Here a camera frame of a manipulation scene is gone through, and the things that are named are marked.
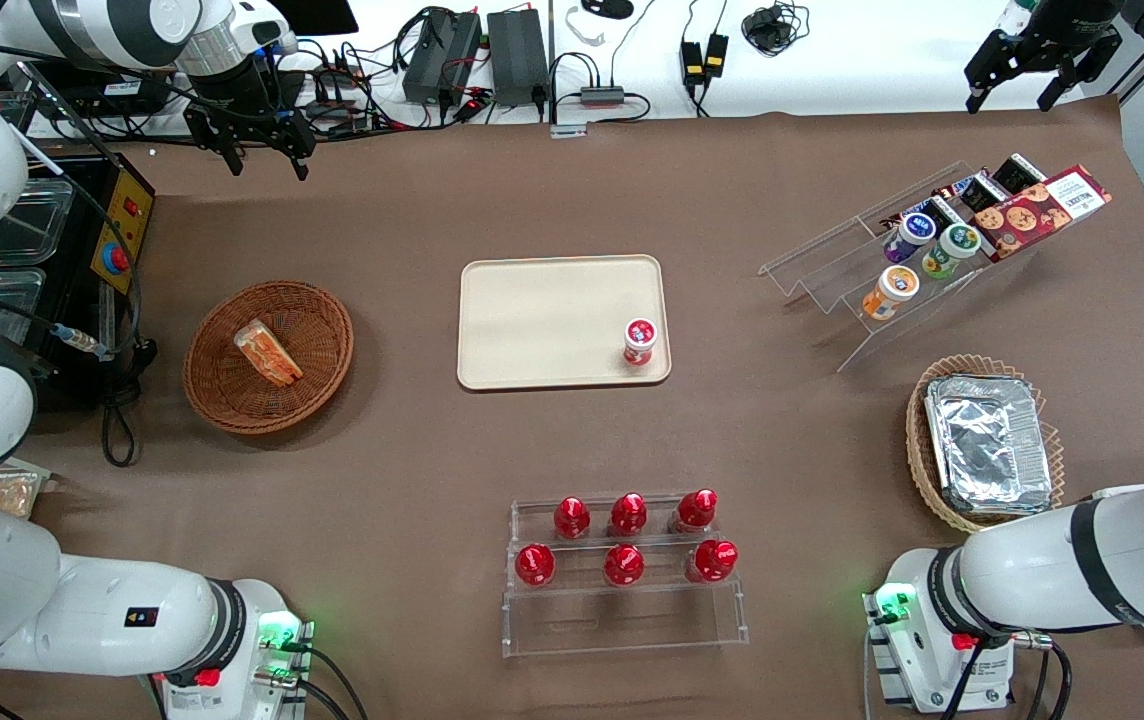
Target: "round wicker basket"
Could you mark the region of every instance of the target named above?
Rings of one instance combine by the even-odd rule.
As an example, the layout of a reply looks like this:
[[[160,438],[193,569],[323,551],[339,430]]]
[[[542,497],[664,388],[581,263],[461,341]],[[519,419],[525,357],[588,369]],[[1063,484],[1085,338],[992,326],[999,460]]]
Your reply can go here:
[[[261,319],[301,366],[302,378],[275,387],[235,346],[235,333]],[[185,354],[185,397],[217,428],[264,434],[319,410],[340,387],[353,356],[353,324],[328,291],[277,280],[230,296],[207,314]]]
[[[938,519],[946,521],[950,527],[960,529],[962,532],[975,533],[1011,519],[1007,515],[964,516],[942,499],[942,475],[937,470],[932,430],[928,428],[928,413],[923,408],[923,397],[929,381],[955,373],[1007,375],[1023,379],[1025,375],[1016,372],[1016,367],[1007,365],[1000,359],[992,359],[992,357],[951,355],[936,361],[932,366],[925,370],[923,377],[919,378],[919,383],[914,386],[914,391],[909,394],[909,406],[905,418],[905,445],[906,452],[909,454],[909,476],[914,478],[914,484],[919,488],[919,494],[923,496],[923,501],[928,503],[928,507],[932,512],[936,512]],[[1043,395],[1038,388],[1032,388],[1032,391],[1034,393],[1034,404],[1042,413]],[[1062,459],[1064,448],[1060,446],[1060,438],[1057,437],[1056,428],[1052,428],[1051,425],[1039,421],[1039,430],[1043,434],[1043,448],[1046,448],[1048,456],[1048,473],[1052,475],[1052,507],[1060,507],[1060,498],[1065,494],[1065,461]]]

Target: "control box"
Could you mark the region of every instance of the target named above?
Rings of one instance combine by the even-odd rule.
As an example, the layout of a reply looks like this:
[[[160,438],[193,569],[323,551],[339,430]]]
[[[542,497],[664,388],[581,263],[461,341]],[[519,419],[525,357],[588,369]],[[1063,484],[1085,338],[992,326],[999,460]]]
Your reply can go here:
[[[470,66],[480,40],[478,13],[431,10],[421,23],[421,37],[404,73],[403,95],[421,105],[438,105],[443,98],[456,108],[463,88],[470,85]]]
[[[537,10],[488,14],[488,48],[496,104],[545,102],[550,73]]]

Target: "white table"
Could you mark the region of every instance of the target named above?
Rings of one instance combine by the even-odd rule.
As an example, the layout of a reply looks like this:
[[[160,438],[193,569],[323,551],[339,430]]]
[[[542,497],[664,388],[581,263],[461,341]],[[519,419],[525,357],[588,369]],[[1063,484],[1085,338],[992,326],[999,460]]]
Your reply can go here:
[[[548,32],[550,0],[534,3],[541,14],[541,27]],[[604,19],[580,10],[578,0],[553,0],[555,54],[581,52],[598,61],[603,82],[609,79],[612,50],[621,42],[626,29],[636,19],[646,0],[635,0],[635,15],[629,19]],[[764,58],[741,37],[741,19],[765,5],[763,0],[728,0],[720,32],[729,37],[726,72],[715,79],[705,109],[714,117],[782,111],[792,114],[863,114],[863,113],[931,113],[964,111],[968,84],[964,65],[994,27],[1006,0],[810,0],[811,33],[797,45]],[[343,41],[360,49],[379,47],[394,40],[394,33],[407,18],[424,6],[424,0],[351,0],[358,32],[351,35],[316,37],[326,49],[339,50]],[[513,8],[513,0],[482,0],[479,14]],[[581,35],[604,35],[604,43],[582,43],[567,27],[566,13],[572,15]],[[718,17],[720,0],[697,0],[690,40],[705,46],[706,37]],[[460,5],[459,9],[468,10]],[[627,38],[617,54],[615,80],[627,92],[636,92],[651,101],[649,119],[696,117],[680,81],[678,42],[683,23],[688,22],[688,0],[656,0],[646,17]],[[412,45],[411,38],[407,45]],[[316,47],[302,42],[302,49]],[[367,55],[389,64],[392,50],[386,47]],[[319,61],[301,53],[286,58],[280,69],[317,68]],[[420,105],[403,97],[403,76],[383,73],[372,84],[372,94],[381,108],[400,122],[419,124],[426,118]],[[1049,74],[1024,76],[993,92],[987,110],[1030,109],[1047,86]],[[491,68],[484,65],[470,76],[470,84],[488,87]],[[559,63],[557,92],[580,90],[586,85],[585,68],[572,58]],[[1083,96],[1075,88],[1065,100]],[[302,95],[302,102],[312,97]],[[343,90],[343,97],[362,100],[357,90]],[[180,109],[183,102],[169,104],[168,113],[157,114],[144,126],[151,135],[188,136]],[[587,110],[570,98],[559,105],[559,122],[633,114],[633,104],[621,109]],[[432,111],[438,122],[438,111]],[[482,122],[482,114],[472,122]],[[535,122],[531,105],[507,110],[499,108],[491,122]],[[121,120],[106,124],[121,127]],[[32,135],[51,136],[51,128],[37,118]]]

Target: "yellow panel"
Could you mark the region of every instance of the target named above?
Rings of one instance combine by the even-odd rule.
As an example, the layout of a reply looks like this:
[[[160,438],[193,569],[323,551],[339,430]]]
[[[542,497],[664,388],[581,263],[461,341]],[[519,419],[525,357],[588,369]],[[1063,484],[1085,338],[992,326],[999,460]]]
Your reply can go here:
[[[129,201],[136,204],[136,215],[129,213]],[[110,219],[119,224],[119,232],[124,234],[124,242],[127,243],[127,247],[124,250],[129,252],[134,264],[141,254],[141,238],[146,234],[146,224],[150,223],[150,211],[153,209],[153,197],[146,192],[145,188],[141,187],[137,179],[127,171],[119,173],[119,182],[114,183],[114,196],[111,197],[106,211],[109,211]],[[114,231],[105,223],[101,223],[101,237],[96,243],[96,252],[92,255],[92,271],[101,275],[101,278],[114,286],[114,290],[128,295],[132,282],[130,270],[118,275],[111,274],[101,260],[105,246],[112,242],[119,242],[114,237]]]

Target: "acrylic bottle rack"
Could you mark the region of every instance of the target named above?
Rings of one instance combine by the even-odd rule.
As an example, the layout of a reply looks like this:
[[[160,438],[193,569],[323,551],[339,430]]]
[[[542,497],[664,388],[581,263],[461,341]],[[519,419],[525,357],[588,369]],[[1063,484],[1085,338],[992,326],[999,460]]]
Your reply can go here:
[[[829,315],[837,310],[840,315],[852,318],[852,323],[864,331],[864,340],[843,359],[840,372],[924,324],[952,296],[959,295],[983,275],[996,278],[1001,274],[1018,272],[1034,256],[1035,250],[1026,250],[994,264],[984,252],[976,252],[976,255],[961,261],[948,278],[934,279],[921,272],[924,251],[920,251],[905,261],[919,274],[920,287],[914,299],[898,306],[896,315],[889,321],[875,321],[861,310],[866,293],[874,287],[883,269],[891,264],[883,255],[882,238],[887,228],[880,220],[912,208],[927,200],[932,190],[974,174],[968,164],[955,163],[758,269],[758,275],[772,278],[786,296],[805,292],[820,311]],[[948,201],[963,220],[971,220],[974,212],[959,197],[951,197]]]
[[[505,553],[502,655],[567,655],[641,650],[641,648],[745,644],[741,577],[723,583],[688,581],[688,553],[710,538],[705,533],[667,533],[682,494],[644,493],[648,524],[630,538],[607,536],[607,516],[620,494],[581,497],[590,511],[590,529],[574,541],[554,532],[558,501],[522,503],[511,507],[511,536]],[[605,553],[627,541],[644,555],[645,571],[628,588],[603,578]],[[531,543],[554,553],[554,579],[530,587],[514,573],[514,557]]]

